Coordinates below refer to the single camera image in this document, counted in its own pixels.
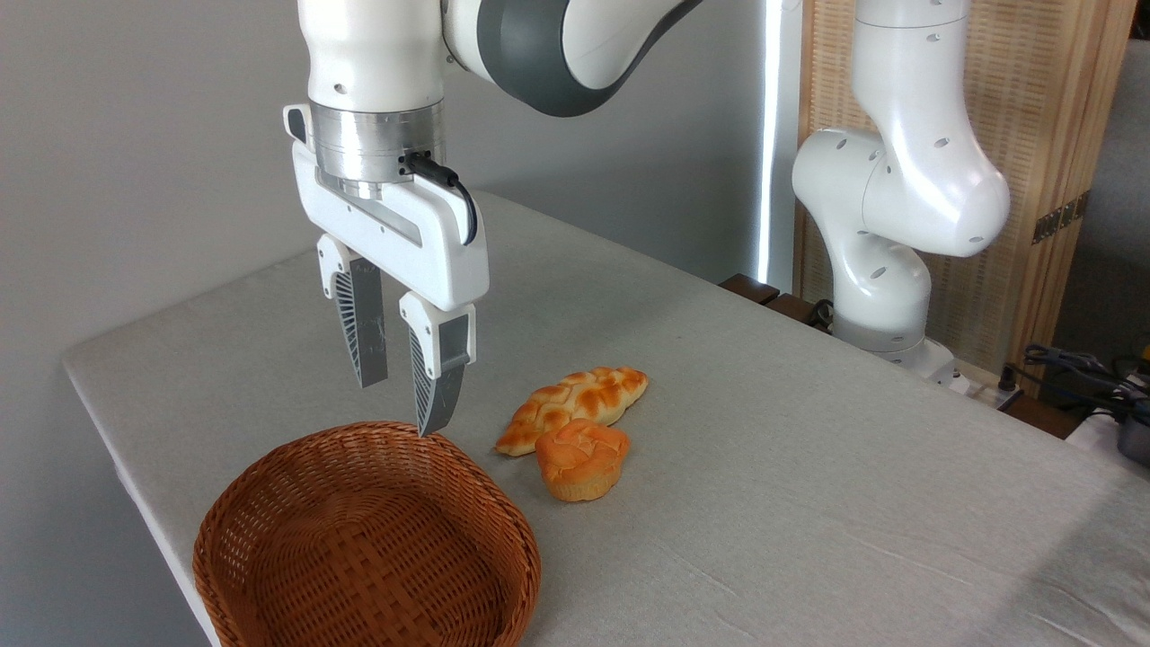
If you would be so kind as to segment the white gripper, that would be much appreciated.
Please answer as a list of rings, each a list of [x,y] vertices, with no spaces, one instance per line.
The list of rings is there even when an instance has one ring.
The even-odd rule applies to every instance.
[[[316,245],[322,290],[340,316],[361,388],[389,373],[379,269],[411,290],[400,315],[420,437],[455,414],[465,368],[476,361],[471,302],[490,285],[478,208],[459,188],[411,168],[414,157],[439,163],[443,118],[440,103],[398,113],[316,103],[283,110],[305,215],[325,232]]]

